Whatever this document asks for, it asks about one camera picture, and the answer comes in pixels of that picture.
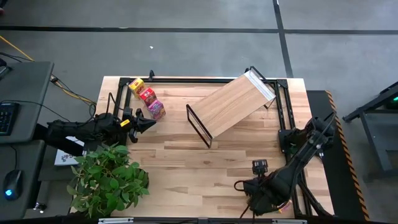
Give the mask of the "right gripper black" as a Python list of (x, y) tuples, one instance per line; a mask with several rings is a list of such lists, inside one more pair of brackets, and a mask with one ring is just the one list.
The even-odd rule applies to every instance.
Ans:
[(266, 159), (258, 159), (252, 161), (252, 173), (257, 176), (253, 179), (245, 181), (245, 193), (249, 197), (247, 204), (252, 203), (253, 200), (260, 200), (261, 197), (266, 196), (269, 203), (275, 202), (275, 195), (269, 187), (271, 179), (275, 174), (264, 175), (268, 172), (268, 164)]

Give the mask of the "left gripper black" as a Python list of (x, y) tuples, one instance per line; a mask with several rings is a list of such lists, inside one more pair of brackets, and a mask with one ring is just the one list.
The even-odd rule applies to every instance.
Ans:
[(131, 142), (138, 142), (137, 134), (145, 132), (155, 123), (156, 120), (145, 118), (142, 110), (138, 108), (136, 110), (136, 117), (130, 116), (124, 118), (120, 123), (120, 127), (129, 136)]

